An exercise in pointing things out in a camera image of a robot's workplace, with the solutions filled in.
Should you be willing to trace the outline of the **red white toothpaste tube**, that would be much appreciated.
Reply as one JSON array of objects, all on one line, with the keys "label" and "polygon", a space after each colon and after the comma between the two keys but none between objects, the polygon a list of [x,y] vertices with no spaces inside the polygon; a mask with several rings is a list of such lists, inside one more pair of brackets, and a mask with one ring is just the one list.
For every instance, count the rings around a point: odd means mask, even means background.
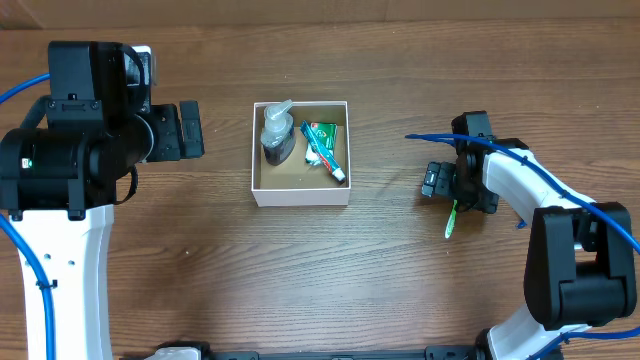
[{"label": "red white toothpaste tube", "polygon": [[303,121],[300,126],[301,133],[305,136],[308,143],[312,145],[313,150],[320,157],[322,164],[329,170],[333,178],[342,184],[346,181],[346,175],[341,166],[327,148],[318,140],[315,133],[310,128],[310,123]]}]

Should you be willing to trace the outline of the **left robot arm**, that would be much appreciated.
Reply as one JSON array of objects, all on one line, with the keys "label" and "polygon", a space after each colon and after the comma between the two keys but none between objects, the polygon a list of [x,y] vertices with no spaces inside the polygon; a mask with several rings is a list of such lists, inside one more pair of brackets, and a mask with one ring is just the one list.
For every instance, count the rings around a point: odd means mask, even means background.
[{"label": "left robot arm", "polygon": [[47,95],[1,142],[1,227],[21,260],[32,359],[109,359],[117,183],[205,152],[194,101],[151,100],[148,46],[54,41]]}]

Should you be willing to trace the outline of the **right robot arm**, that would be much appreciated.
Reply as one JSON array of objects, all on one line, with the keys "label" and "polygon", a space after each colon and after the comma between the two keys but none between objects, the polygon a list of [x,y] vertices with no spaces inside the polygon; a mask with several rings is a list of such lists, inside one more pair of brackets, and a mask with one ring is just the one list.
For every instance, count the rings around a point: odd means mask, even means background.
[{"label": "right robot arm", "polygon": [[445,232],[458,214],[493,214],[504,200],[530,229],[523,279],[525,302],[506,321],[482,330],[472,345],[429,346],[428,359],[560,359],[572,339],[622,340],[638,329],[601,332],[637,305],[634,257],[639,243],[618,202],[598,202],[560,181],[517,138],[496,137],[484,111],[465,112],[448,133],[453,163],[432,162],[421,192],[452,200]]}]

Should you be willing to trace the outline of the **clear pump soap bottle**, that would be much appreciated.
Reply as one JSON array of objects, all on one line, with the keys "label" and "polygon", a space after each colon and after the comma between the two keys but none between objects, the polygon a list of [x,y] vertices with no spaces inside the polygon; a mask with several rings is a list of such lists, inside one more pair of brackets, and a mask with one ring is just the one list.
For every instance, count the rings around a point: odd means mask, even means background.
[{"label": "clear pump soap bottle", "polygon": [[264,111],[261,144],[266,161],[273,166],[283,163],[295,147],[294,119],[289,113],[292,107],[293,101],[289,99],[269,105]]}]

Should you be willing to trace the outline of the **green soap bar pack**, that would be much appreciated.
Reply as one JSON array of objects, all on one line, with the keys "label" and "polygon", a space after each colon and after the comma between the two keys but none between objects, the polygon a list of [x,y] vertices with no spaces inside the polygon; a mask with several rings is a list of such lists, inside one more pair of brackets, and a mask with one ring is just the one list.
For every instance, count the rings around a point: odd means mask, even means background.
[{"label": "green soap bar pack", "polygon": [[[312,122],[310,123],[310,128],[315,133],[318,140],[327,148],[327,150],[331,154],[334,154],[337,125],[334,123]],[[320,166],[322,164],[320,157],[313,150],[310,143],[307,144],[305,161],[311,166]]]}]

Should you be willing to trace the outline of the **green white toothbrush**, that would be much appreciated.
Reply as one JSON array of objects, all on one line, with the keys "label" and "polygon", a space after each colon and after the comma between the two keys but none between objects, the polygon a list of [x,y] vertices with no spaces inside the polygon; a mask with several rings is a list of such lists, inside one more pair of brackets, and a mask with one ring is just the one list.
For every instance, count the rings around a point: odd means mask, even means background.
[{"label": "green white toothbrush", "polygon": [[444,230],[444,238],[445,239],[450,239],[451,236],[453,235],[454,229],[455,229],[455,223],[456,223],[456,217],[457,217],[457,208],[458,208],[458,201],[454,200],[453,201],[453,206],[450,212],[450,215],[448,217],[446,226],[445,226],[445,230]]}]

